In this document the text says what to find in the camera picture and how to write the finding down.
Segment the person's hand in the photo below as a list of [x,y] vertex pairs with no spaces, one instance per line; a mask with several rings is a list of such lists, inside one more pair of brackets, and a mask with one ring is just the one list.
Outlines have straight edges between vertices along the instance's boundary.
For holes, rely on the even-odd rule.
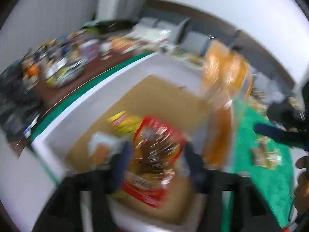
[[303,156],[296,161],[298,169],[306,169],[298,177],[298,186],[294,192],[294,207],[298,214],[303,214],[308,210],[308,156]]

